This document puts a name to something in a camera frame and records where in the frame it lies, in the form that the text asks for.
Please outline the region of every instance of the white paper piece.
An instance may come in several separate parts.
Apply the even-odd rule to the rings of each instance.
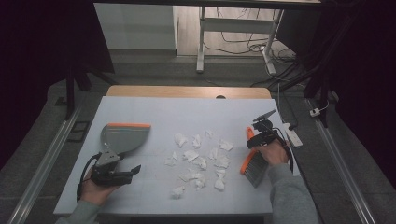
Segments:
[[[165,165],[168,165],[168,166],[175,166],[175,165],[176,165],[176,162],[175,162],[175,160],[174,160],[173,158],[168,157],[168,158],[165,159]]]
[[[177,154],[176,154],[175,151],[174,151],[174,153],[172,154],[172,158],[173,158],[175,161],[178,161],[178,159],[177,159]]]
[[[192,179],[200,179],[203,178],[204,175],[197,173],[196,171],[189,169],[189,172],[185,175],[179,175],[180,179],[182,179],[184,182],[189,182]]]
[[[210,152],[209,152],[208,158],[209,158],[210,160],[215,160],[215,159],[217,159],[217,158],[218,158],[218,152],[219,152],[219,149],[216,148],[216,147],[213,147],[212,150],[210,150]]]
[[[198,165],[199,167],[201,167],[201,170],[206,170],[207,163],[206,163],[206,160],[204,158],[198,157],[193,163],[195,165]]]
[[[195,186],[196,186],[198,189],[203,188],[205,185],[206,185],[206,178],[205,178],[204,175],[202,175],[200,178],[198,178],[198,179],[195,180]]]
[[[172,189],[172,192],[171,192],[172,197],[174,199],[179,199],[181,197],[181,195],[183,194],[184,189],[185,189],[184,186]]]
[[[225,155],[219,155],[214,165],[217,167],[228,168],[230,165],[230,159]]]
[[[231,149],[233,149],[233,144],[230,143],[230,142],[225,141],[224,139],[220,139],[219,147],[221,149],[225,149],[227,151],[230,151]]]
[[[219,179],[217,179],[215,182],[215,189],[223,191],[225,189],[225,170],[216,170],[216,174],[218,175]]]
[[[217,179],[215,182],[215,189],[218,189],[220,191],[223,191],[225,189],[224,181],[223,179]]]
[[[194,140],[192,140],[192,146],[194,148],[200,148],[201,147],[201,136],[199,134],[196,134],[192,138],[194,139]]]
[[[183,147],[185,143],[187,143],[189,139],[187,139],[186,136],[184,136],[182,133],[176,133],[175,134],[175,142],[178,145],[178,147]]]
[[[196,151],[188,150],[188,151],[184,152],[183,159],[191,162],[191,161],[195,160],[196,158],[198,158],[198,156],[199,156],[199,154]]]
[[[209,137],[210,139],[212,139],[212,137],[213,137],[213,132],[210,131],[210,130],[206,130],[206,131],[205,131],[205,135],[206,135],[207,137]]]
[[[177,161],[177,154],[174,151],[171,157],[165,159],[165,165],[168,166],[175,166]]]
[[[225,170],[216,170],[216,174],[220,179],[223,179],[225,176]]]

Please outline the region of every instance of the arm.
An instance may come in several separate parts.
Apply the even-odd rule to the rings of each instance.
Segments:
[[[318,216],[311,195],[300,176],[293,176],[285,150],[275,140],[268,146],[256,147],[268,161],[273,188],[271,203],[275,224],[316,224]]]
[[[90,180],[91,170],[86,174],[82,184],[81,200],[70,215],[70,217],[60,217],[56,224],[75,224],[75,223],[94,223],[96,216],[106,202],[107,197],[120,186],[112,186],[108,188],[95,185]]]

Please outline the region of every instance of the gray floor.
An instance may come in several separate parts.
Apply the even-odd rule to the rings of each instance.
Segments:
[[[268,79],[263,69],[262,58],[207,58],[205,72],[195,73],[194,57],[174,55],[132,54],[113,52],[116,74],[110,77],[120,84],[129,85],[183,85],[183,86],[230,86],[249,87],[252,83]],[[279,64],[282,70],[285,64]],[[77,121],[92,121],[101,97],[109,85],[90,75],[92,89],[83,92],[76,89],[77,100],[86,97]],[[295,86],[279,96],[279,111],[283,119],[295,123],[304,145],[293,150],[304,180],[317,205],[323,223],[361,223],[355,206],[334,166],[329,151],[321,138],[315,119],[309,116],[307,99],[302,95],[302,86]],[[6,223],[24,193],[31,177],[41,162],[52,139],[64,121],[65,106],[56,105],[59,97],[65,97],[64,81],[49,88],[48,101],[31,131],[18,150],[0,172],[0,223]],[[396,223],[396,192],[382,174],[364,146],[341,121],[334,110],[335,101],[328,108],[329,131],[356,180],[377,223]],[[70,133],[69,140],[79,139],[81,133]],[[53,209],[62,193],[64,184],[75,163],[82,142],[66,141],[43,189],[25,223],[54,223],[57,216]],[[270,217],[224,217],[211,218],[206,223],[271,223]],[[101,215],[101,223],[130,223],[129,217]],[[132,223],[192,223],[195,218],[132,217]]]

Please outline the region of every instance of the sleeve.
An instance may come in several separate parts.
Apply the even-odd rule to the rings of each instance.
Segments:
[[[60,217],[56,224],[93,224],[100,206],[80,200],[70,217]]]
[[[273,188],[271,203],[275,224],[317,224],[317,210],[303,179],[293,176],[289,166],[279,164],[269,170]]]

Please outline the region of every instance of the hand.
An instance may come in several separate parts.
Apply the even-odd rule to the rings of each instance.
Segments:
[[[84,177],[84,182],[82,183],[81,200],[101,206],[106,202],[108,195],[110,195],[120,186],[97,186],[95,183],[93,183],[93,181],[91,181],[91,172],[92,167]]]
[[[280,163],[288,163],[289,157],[286,154],[286,150],[282,147],[282,144],[277,139],[266,146],[259,146],[255,148],[260,151],[264,159],[268,161],[271,166],[275,166]]]

